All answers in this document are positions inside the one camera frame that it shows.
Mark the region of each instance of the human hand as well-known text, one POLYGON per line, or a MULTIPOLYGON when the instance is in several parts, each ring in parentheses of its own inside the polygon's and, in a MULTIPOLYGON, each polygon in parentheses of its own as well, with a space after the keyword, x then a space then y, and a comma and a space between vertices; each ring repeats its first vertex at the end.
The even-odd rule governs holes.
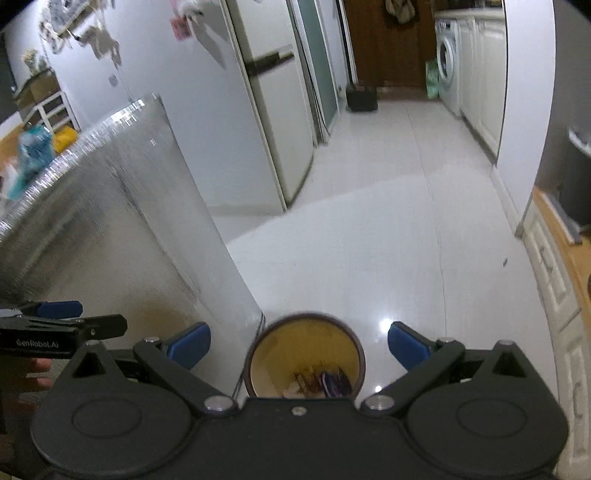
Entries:
MULTIPOLYGON (((43 373, 51 368, 51 360, 42 358, 17 358, 0 356, 0 393, 2 408, 0 413, 31 414, 35 404, 19 401, 21 393, 48 390, 53 386, 49 378, 27 378, 29 373, 43 373)), ((0 464, 10 464, 14 459, 13 438, 0 434, 0 464)))
POLYGON ((18 398, 21 393, 49 390, 53 382, 49 378, 28 378, 30 373, 48 372, 51 360, 47 358, 19 358, 0 356, 0 392, 8 398, 18 398))

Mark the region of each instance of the kitchen cabinet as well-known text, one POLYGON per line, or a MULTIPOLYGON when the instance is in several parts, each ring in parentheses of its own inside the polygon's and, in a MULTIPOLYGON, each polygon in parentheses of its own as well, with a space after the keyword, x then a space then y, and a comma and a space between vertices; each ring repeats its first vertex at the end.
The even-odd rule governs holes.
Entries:
POLYGON ((505 20, 469 17, 458 26, 462 114, 496 155, 505 113, 505 20))
POLYGON ((499 150, 507 83, 507 36, 505 22, 476 21, 476 43, 479 45, 480 123, 476 129, 493 153, 499 150))
POLYGON ((556 371, 558 399, 569 421, 569 440, 558 461, 564 480, 587 479, 591 474, 589 456, 589 386, 591 354, 589 332, 578 314, 558 335, 556 371))
POLYGON ((480 116, 477 75, 479 69, 465 68, 475 65, 478 59, 476 52, 476 22, 473 18, 458 22, 460 32, 460 92, 462 98, 461 110, 466 119, 476 125, 480 116))
POLYGON ((569 422, 569 439, 558 460, 558 477, 591 478, 591 239, 570 245, 545 194, 534 189, 524 221, 525 247, 548 317, 558 401, 569 422))

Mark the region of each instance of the metal screw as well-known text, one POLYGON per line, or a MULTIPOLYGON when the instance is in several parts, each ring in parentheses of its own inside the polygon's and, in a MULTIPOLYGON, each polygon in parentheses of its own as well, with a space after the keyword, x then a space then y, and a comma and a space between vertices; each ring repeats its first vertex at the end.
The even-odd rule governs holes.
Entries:
POLYGON ((296 417, 302 417, 302 416, 306 415, 306 413, 308 413, 308 409, 306 407, 293 407, 291 409, 291 412, 296 417))
POLYGON ((369 407, 370 410, 382 411, 391 409, 394 406, 395 401, 392 397, 378 394, 372 395, 367 400, 365 400, 365 404, 369 407))
POLYGON ((204 402, 205 408, 209 411, 223 412, 234 406, 234 401, 225 395, 214 395, 204 402))

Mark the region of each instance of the white tile floor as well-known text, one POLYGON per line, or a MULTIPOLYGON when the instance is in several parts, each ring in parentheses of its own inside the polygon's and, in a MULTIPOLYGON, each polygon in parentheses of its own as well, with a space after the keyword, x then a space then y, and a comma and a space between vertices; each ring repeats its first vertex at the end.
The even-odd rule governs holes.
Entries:
POLYGON ((342 113, 288 213, 215 220, 268 320, 316 310, 356 332, 360 398, 404 373, 387 348, 393 320, 468 348, 513 339, 556 394, 534 274, 490 172, 443 104, 381 103, 342 113))

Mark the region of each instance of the cabinet door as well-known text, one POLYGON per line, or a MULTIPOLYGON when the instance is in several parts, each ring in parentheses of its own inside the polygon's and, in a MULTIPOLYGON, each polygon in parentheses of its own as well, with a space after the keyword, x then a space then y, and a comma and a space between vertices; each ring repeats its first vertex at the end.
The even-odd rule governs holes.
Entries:
POLYGON ((478 55, 474 19, 458 22, 460 29, 460 95, 462 113, 476 128, 479 118, 478 55))
POLYGON ((476 23, 478 52, 482 55, 482 94, 477 130, 496 155, 501 141, 505 114, 507 40, 504 21, 479 20, 476 23))
POLYGON ((523 240, 544 300, 550 334, 554 338, 580 307, 560 250, 535 202, 527 211, 524 228, 523 240))
POLYGON ((589 383, 591 353, 584 320, 577 315, 558 337, 556 370, 560 406, 569 421, 569 440, 558 461, 558 476, 564 480, 590 478, 589 383))

